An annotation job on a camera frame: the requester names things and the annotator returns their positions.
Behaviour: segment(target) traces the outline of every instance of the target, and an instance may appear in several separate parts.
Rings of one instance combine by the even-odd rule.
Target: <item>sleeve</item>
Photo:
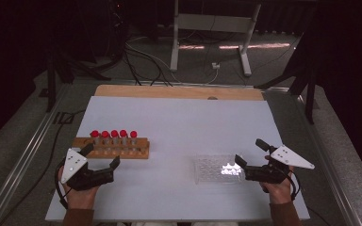
[[[298,213],[293,202],[271,204],[271,219],[274,226],[301,226]]]
[[[64,216],[63,226],[91,226],[92,221],[93,210],[68,209]]]

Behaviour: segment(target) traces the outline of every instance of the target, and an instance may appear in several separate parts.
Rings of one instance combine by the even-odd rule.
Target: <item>white tabletop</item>
[[[240,154],[250,166],[267,164],[257,138],[282,144],[266,101],[96,97],[90,99],[78,137],[92,130],[136,130],[151,142],[147,160],[122,159],[114,182],[101,186],[95,202],[102,221],[249,221],[269,219],[269,195],[258,182],[226,184],[195,178],[198,155]],[[90,169],[111,159],[90,159]],[[295,206],[309,218],[302,195]],[[63,220],[55,194],[47,220]]]

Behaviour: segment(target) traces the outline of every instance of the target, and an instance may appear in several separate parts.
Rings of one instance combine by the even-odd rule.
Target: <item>hand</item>
[[[272,204],[284,204],[291,202],[292,198],[290,197],[290,181],[286,178],[281,184],[270,184],[260,182],[262,187],[267,188],[270,194],[270,203]]]
[[[58,180],[61,180],[61,174],[63,173],[63,167],[58,171]],[[99,189],[99,186],[95,186],[88,190],[77,191],[67,186],[67,184],[62,184],[64,192],[67,193],[67,203],[69,209],[92,209],[93,204],[95,203],[96,192]]]

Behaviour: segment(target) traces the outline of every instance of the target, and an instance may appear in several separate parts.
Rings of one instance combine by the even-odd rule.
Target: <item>power plug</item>
[[[213,69],[219,69],[220,68],[220,63],[213,62],[213,63],[211,63],[211,67]]]

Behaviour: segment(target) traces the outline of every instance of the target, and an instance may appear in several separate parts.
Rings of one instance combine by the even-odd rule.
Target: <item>white bracket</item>
[[[279,162],[282,162],[286,165],[293,166],[293,167],[300,167],[306,169],[314,169],[314,165],[309,163],[304,158],[300,157],[290,148],[285,145],[282,145],[277,150],[275,150],[271,157]]]
[[[61,175],[61,183],[64,184],[72,178],[85,164],[88,159],[73,149],[69,149],[64,163],[63,174]]]

